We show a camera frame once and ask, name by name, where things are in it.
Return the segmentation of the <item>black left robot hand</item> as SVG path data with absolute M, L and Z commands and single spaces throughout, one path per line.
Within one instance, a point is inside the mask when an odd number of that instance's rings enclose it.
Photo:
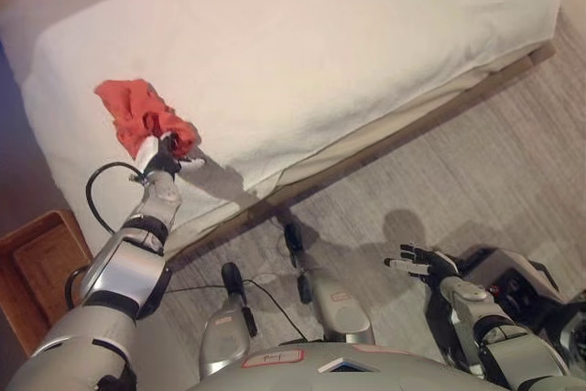
M 136 168 L 145 176 L 153 171 L 166 171 L 175 176 L 183 166 L 188 170 L 199 170 L 206 165 L 202 157 L 176 157 L 174 151 L 178 145 L 179 137 L 172 132 L 162 136 L 148 136 L 136 154 Z

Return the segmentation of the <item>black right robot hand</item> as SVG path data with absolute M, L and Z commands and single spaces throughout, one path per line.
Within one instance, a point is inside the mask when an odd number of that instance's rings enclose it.
M 448 277 L 460 277 L 456 263 L 440 251 L 432 251 L 414 244 L 399 246 L 399 258 L 387 257 L 383 264 L 407 273 L 431 288 L 437 288 Z

